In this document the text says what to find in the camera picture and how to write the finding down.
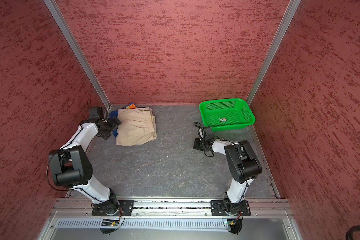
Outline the rainbow striped shorts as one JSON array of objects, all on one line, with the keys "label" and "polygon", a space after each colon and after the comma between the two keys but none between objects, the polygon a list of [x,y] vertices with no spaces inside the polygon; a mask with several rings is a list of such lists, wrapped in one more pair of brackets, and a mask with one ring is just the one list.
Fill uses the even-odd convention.
[{"label": "rainbow striped shorts", "polygon": [[119,121],[121,121],[123,110],[136,109],[136,108],[137,108],[137,106],[135,103],[130,103],[129,105],[126,105],[125,107],[123,107],[121,109],[111,111],[110,118],[114,119],[114,120],[118,119]]}]

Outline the beige shorts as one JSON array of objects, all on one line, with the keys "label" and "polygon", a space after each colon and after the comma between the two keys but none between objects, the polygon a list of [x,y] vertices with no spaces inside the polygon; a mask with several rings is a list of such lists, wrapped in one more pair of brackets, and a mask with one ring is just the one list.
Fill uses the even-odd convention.
[{"label": "beige shorts", "polygon": [[117,128],[118,146],[143,145],[157,139],[156,117],[151,108],[123,110],[121,122]]}]

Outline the green plastic basket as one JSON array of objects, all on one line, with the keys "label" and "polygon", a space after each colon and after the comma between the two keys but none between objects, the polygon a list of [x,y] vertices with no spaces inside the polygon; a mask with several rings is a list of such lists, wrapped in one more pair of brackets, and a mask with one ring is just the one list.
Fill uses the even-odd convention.
[{"label": "green plastic basket", "polygon": [[245,100],[239,98],[210,100],[199,104],[203,124],[213,132],[244,129],[256,118]]}]

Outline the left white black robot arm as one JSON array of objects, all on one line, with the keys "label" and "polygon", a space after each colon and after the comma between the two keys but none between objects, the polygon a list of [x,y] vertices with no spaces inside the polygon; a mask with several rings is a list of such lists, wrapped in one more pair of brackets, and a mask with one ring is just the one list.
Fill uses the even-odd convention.
[{"label": "left white black robot arm", "polygon": [[92,215],[114,216],[121,214],[122,207],[114,193],[94,177],[93,166],[86,154],[93,138],[108,139],[121,125],[117,118],[102,118],[82,121],[70,140],[48,156],[47,178],[52,177],[51,187],[63,187],[66,191],[76,191],[92,202]]}]

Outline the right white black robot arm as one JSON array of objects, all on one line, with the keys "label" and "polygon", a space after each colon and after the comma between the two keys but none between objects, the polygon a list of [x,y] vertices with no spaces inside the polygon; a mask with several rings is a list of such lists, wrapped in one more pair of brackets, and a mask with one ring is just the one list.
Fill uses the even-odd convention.
[{"label": "right white black robot arm", "polygon": [[212,214],[249,216],[251,213],[245,195],[250,184],[263,171],[251,144],[247,140],[233,142],[217,137],[212,132],[212,128],[203,127],[198,122],[195,122],[194,126],[198,128],[198,137],[193,148],[202,151],[207,157],[213,157],[215,154],[224,155],[232,176],[224,200],[211,201]]}]

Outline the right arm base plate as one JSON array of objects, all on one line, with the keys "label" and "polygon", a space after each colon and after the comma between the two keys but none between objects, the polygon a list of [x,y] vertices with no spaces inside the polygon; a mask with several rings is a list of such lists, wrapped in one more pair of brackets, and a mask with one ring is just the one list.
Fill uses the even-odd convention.
[{"label": "right arm base plate", "polygon": [[246,200],[237,204],[232,204],[229,199],[212,200],[210,204],[212,216],[251,216],[249,203]]}]

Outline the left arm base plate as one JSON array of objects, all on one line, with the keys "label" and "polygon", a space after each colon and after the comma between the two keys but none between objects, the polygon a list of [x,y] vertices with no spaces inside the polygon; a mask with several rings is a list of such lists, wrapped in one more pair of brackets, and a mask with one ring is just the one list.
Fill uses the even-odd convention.
[{"label": "left arm base plate", "polygon": [[115,204],[109,201],[92,204],[92,216],[130,216],[134,203],[134,200],[118,200]]}]

